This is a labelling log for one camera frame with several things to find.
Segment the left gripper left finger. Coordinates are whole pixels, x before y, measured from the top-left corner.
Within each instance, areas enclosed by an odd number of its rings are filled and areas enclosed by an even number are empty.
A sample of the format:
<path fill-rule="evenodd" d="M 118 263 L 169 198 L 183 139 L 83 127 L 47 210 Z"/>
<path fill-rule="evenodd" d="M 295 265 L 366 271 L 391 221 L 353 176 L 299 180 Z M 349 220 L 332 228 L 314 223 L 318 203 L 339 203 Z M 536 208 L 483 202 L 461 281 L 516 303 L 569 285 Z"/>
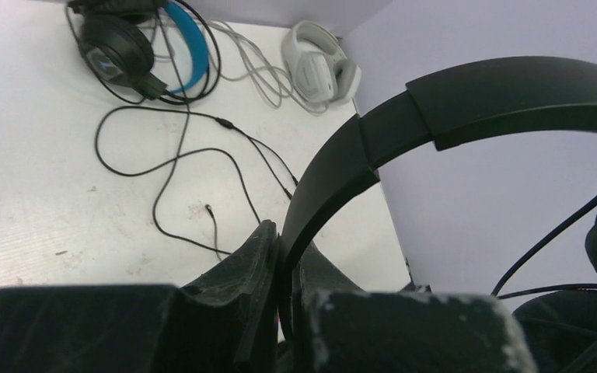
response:
<path fill-rule="evenodd" d="M 262 221 L 230 256 L 182 289 L 193 372 L 272 372 L 278 345 L 277 226 Z"/>

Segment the small black headphones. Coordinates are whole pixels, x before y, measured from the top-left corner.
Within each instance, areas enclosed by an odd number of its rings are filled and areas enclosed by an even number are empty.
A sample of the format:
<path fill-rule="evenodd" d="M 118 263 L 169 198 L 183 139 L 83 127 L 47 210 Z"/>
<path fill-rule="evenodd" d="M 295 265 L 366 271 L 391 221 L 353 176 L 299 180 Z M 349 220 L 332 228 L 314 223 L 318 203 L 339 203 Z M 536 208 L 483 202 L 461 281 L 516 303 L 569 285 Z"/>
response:
<path fill-rule="evenodd" d="M 319 150 L 289 205 L 280 237 L 279 315 L 292 349 L 292 271 L 313 237 L 378 169 L 427 143 L 439 150 L 536 131 L 597 134 L 597 64 L 511 57 L 463 64 L 348 120 Z M 597 207 L 597 195 L 525 255 Z M 597 272 L 597 218 L 585 240 Z M 489 295 L 332 293 L 323 312 L 330 359 L 321 372 L 597 372 L 597 284 L 529 290 L 510 312 Z"/>

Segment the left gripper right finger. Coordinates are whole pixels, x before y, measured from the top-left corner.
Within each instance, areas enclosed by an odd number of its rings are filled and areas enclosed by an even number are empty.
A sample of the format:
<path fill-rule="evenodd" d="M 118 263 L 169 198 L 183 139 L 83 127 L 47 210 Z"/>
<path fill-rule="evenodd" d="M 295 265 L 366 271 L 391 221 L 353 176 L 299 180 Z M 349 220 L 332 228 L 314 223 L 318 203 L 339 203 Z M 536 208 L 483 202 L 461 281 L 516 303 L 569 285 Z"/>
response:
<path fill-rule="evenodd" d="M 320 325 L 326 304 L 334 292 L 359 289 L 310 243 L 292 271 L 292 349 L 297 372 L 321 372 L 327 365 L 330 352 Z"/>

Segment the white grey headphones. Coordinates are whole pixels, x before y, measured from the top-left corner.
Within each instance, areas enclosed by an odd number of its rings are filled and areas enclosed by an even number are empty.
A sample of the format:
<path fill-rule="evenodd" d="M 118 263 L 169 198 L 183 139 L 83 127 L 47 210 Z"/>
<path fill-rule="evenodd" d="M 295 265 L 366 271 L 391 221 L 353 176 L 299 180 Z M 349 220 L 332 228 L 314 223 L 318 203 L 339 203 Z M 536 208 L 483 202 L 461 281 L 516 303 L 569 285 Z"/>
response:
<path fill-rule="evenodd" d="M 341 105 L 358 91 L 361 68 L 318 23 L 296 23 L 285 35 L 281 53 L 293 87 L 308 103 Z"/>

